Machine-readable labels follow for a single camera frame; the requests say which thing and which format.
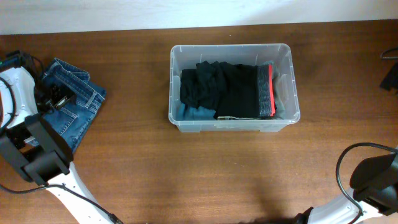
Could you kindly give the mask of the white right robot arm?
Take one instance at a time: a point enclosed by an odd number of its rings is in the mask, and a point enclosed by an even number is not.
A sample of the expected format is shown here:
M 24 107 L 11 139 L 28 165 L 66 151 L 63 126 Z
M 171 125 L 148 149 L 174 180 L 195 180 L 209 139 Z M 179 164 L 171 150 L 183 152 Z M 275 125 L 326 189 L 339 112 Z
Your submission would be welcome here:
M 361 161 L 351 175 L 349 189 L 345 190 L 340 178 L 341 163 L 347 153 L 359 147 L 382 149 L 389 154 Z M 335 177 L 341 195 L 325 205 L 299 213 L 294 223 L 360 223 L 397 212 L 396 148 L 373 142 L 352 144 L 340 154 Z

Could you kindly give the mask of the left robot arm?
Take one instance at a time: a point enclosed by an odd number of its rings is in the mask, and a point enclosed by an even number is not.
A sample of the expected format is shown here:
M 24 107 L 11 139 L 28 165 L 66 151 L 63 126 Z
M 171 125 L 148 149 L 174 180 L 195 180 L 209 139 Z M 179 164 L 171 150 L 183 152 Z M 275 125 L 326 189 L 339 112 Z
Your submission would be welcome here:
M 17 50 L 1 62 L 1 156 L 79 223 L 119 223 L 80 179 L 74 152 L 106 92 L 88 72 L 55 58 L 48 67 Z

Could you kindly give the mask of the clear plastic storage bin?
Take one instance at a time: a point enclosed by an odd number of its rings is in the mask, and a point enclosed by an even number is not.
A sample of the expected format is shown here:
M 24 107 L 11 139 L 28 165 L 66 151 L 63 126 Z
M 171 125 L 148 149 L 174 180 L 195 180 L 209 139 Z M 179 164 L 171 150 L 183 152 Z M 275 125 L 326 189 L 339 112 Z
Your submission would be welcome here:
M 183 69 L 195 68 L 200 62 L 228 62 L 243 65 L 264 65 L 272 62 L 273 88 L 277 109 L 272 119 L 260 120 L 176 120 L 180 101 L 180 78 Z M 278 132 L 300 120 L 292 51 L 287 44 L 175 45 L 170 51 L 169 121 L 182 133 L 201 131 Z

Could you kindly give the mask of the dark blue jeans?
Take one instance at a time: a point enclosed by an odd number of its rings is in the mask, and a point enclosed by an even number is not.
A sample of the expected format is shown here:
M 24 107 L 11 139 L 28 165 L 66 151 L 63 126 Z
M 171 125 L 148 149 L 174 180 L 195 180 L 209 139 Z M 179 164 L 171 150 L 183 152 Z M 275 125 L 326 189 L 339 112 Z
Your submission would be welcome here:
M 46 68 L 43 81 L 47 86 L 65 87 L 76 94 L 75 100 L 44 116 L 75 152 L 105 100 L 106 90 L 91 82 L 87 71 L 59 58 Z

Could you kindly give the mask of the small blue denim cloth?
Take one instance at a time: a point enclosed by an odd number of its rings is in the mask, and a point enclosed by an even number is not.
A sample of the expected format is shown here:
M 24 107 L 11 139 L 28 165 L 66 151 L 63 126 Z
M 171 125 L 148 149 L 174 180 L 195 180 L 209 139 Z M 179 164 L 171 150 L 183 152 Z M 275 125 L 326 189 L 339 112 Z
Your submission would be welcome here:
M 193 108 L 191 106 L 181 104 L 177 110 L 176 120 L 181 121 L 203 121 L 203 120 L 214 120 L 216 111 L 199 106 Z

